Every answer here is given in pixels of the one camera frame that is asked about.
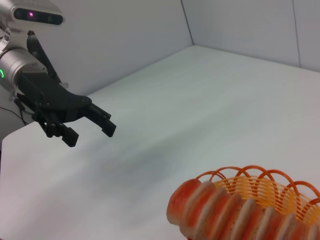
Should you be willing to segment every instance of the orange basket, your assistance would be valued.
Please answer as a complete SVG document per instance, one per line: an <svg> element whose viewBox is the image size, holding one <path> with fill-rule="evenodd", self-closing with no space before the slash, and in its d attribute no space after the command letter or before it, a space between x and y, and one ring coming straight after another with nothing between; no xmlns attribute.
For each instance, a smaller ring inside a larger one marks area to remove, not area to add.
<svg viewBox="0 0 320 240"><path fill-rule="evenodd" d="M237 174L234 177L226 178L222 172L224 170L235 170ZM248 170L259 170L260 175L250 175ZM283 176L288 185L284 186L275 181L272 174ZM287 174L279 170L265 170L260 166L250 165L244 168L239 167L223 167L216 171L208 171L196 179L204 176L211 176L210 181L214 177L219 177L221 180L215 181L216 187L223 187L230 194L238 193L243 199L255 199L256 204L266 208L274 207L280 214L287 215L295 213L295 217L307 224L314 223L320 226L320 192L310 183L305 181L293 181ZM297 186L308 187L314 192L316 198L311 199L301 194Z"/></svg>

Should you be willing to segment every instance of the white tabletop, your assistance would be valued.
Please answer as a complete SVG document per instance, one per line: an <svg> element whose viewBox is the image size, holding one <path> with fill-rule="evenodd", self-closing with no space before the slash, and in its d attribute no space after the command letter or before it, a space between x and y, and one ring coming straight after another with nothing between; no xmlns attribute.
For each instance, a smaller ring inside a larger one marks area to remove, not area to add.
<svg viewBox="0 0 320 240"><path fill-rule="evenodd" d="M183 240L171 194L225 166L320 189L320 73L193 46L90 97L113 138L81 119L74 148L37 123L3 141L0 238Z"/></svg>

